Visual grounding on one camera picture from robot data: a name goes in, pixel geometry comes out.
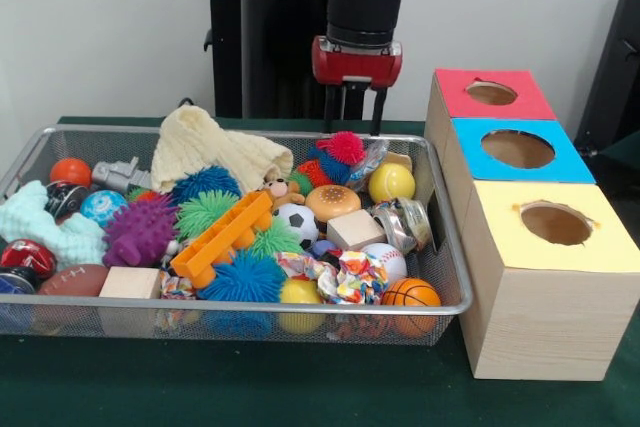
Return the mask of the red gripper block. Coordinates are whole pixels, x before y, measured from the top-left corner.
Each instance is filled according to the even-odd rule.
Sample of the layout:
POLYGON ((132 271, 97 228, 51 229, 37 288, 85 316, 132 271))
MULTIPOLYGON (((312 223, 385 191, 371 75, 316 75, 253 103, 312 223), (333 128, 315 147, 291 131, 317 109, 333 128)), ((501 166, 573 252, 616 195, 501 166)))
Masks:
POLYGON ((318 83, 327 85, 324 108, 324 133, 332 133, 339 87, 345 83, 363 83, 375 90, 371 135, 379 136, 387 97, 387 89, 399 77, 402 45, 392 41, 388 46, 362 49, 333 43, 326 36, 316 36, 311 47, 312 70, 318 83))

